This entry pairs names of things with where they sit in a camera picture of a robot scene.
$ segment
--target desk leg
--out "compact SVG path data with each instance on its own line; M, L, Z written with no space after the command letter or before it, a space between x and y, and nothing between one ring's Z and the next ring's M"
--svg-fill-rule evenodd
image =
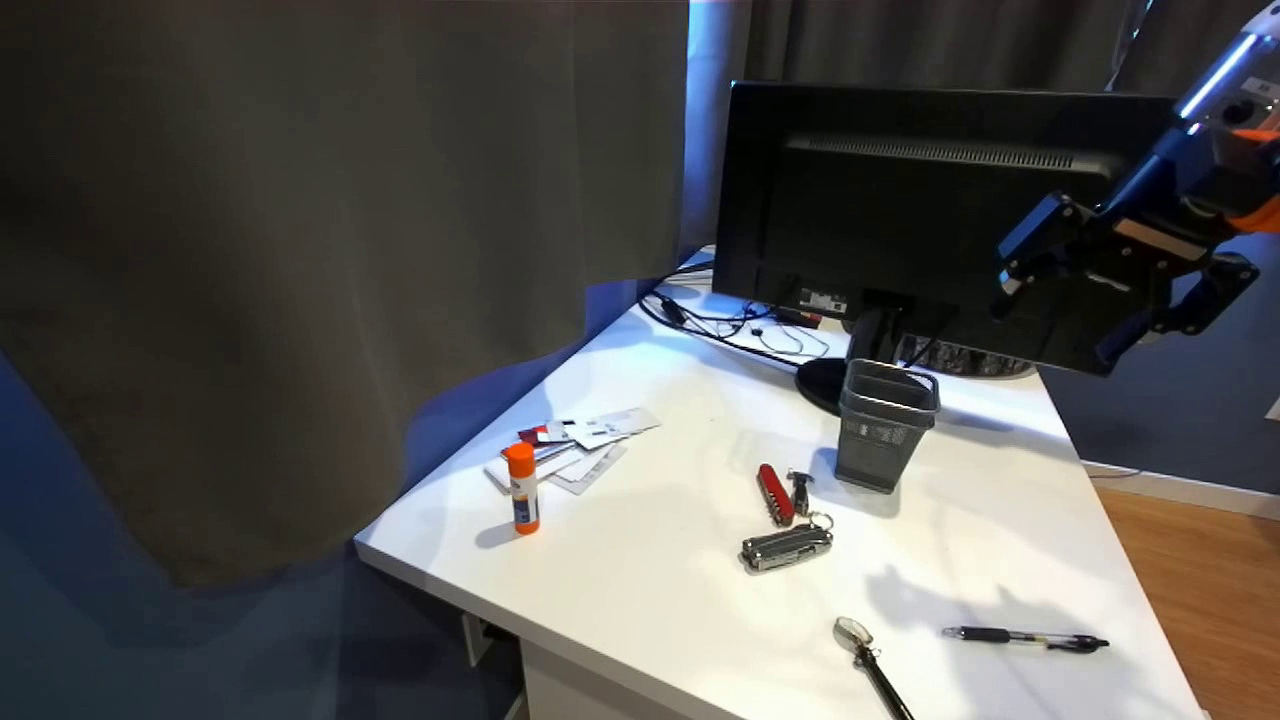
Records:
M519 642L526 720L681 720L681 711Z

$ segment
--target red handle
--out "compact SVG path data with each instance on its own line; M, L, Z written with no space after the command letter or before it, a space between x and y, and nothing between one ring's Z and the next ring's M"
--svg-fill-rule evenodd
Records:
M782 491L782 480L771 472L771 465L758 465L755 468L755 483L758 483L758 496L762 496L762 509L771 518L776 529L786 529L793 518L795 518L795 503L793 496Z

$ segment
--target wooden floor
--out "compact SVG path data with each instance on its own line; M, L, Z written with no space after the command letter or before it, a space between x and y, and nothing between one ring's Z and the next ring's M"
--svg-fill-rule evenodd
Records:
M1280 526L1099 490L1213 720L1280 720Z

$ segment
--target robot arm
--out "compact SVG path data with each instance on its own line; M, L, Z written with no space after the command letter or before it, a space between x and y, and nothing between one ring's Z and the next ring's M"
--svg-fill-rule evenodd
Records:
M1280 231L1280 0L1176 103L1148 161L1097 209L1039 201L998 245L998 314L1044 285L1087 290L1097 368L1143 331L1203 331L1251 280L1217 253L1241 231Z

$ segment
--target screwdriver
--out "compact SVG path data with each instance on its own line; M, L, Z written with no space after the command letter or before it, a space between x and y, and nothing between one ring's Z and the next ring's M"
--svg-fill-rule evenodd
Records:
M1091 656L1107 650L1107 642L1085 635L1085 634L1015 634L1015 630L989 630L989 623L944 630L944 635L956 635L967 643L1044 643L1047 652L1070 652L1070 656Z
M857 668L863 668L872 678L872 688L876 688L879 706L889 710L889 715L917 720L909 699L889 684L884 668L876 665L872 634L850 615L837 615L837 642L845 650L850 650Z

